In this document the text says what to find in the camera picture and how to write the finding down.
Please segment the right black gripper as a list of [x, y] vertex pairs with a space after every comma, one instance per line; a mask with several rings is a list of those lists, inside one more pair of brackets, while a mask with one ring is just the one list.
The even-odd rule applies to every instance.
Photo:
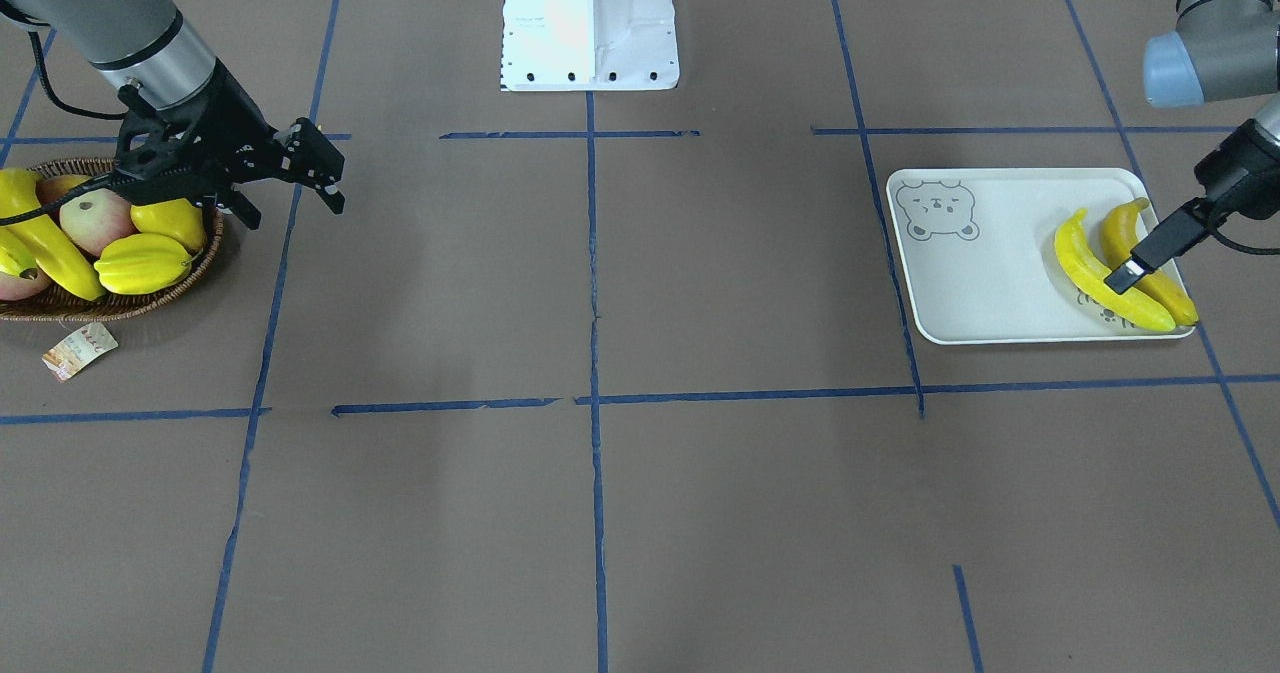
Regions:
[[262, 214], [234, 184], [275, 178], [307, 187], [334, 216], [344, 212], [339, 184], [346, 157], [310, 118], [276, 131], [216, 61], [202, 90], [173, 107], [147, 104], [141, 86], [116, 91], [127, 113], [116, 139], [114, 189], [127, 202], [216, 196], [216, 209], [259, 230]]

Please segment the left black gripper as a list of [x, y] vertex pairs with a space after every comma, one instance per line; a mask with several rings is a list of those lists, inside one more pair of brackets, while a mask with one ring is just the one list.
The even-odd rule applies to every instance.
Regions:
[[1206, 200], [1180, 205], [1134, 244], [1129, 257], [1105, 278], [1110, 290], [1126, 293], [1144, 276], [1206, 241], [1213, 209], [1217, 218], [1229, 214], [1248, 219], [1275, 216], [1279, 209], [1277, 136], [1261, 122], [1247, 120], [1196, 164], [1194, 177]]

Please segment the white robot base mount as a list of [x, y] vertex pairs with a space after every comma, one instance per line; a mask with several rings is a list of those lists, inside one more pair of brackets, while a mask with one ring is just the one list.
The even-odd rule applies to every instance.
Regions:
[[503, 0], [500, 88], [678, 86], [675, 0]]

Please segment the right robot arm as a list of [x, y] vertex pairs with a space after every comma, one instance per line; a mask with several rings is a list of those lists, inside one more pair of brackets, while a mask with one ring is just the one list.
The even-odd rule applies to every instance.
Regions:
[[3, 0], [3, 17], [28, 32], [58, 29], [124, 104], [113, 170], [87, 189], [133, 205], [188, 200], [261, 214], [239, 186], [284, 180], [308, 187], [342, 212], [346, 159], [315, 122], [275, 129], [175, 0]]

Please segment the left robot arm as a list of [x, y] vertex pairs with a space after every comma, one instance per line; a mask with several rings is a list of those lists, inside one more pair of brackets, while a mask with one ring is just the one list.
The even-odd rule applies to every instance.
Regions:
[[1106, 285], [1126, 293], [1207, 237], [1247, 255], [1275, 248], [1222, 234], [1230, 216], [1268, 219], [1279, 209], [1277, 0], [1176, 0], [1178, 20], [1149, 38], [1144, 90], [1153, 107], [1192, 107], [1270, 95], [1194, 168], [1203, 193], [1180, 205], [1121, 255]]

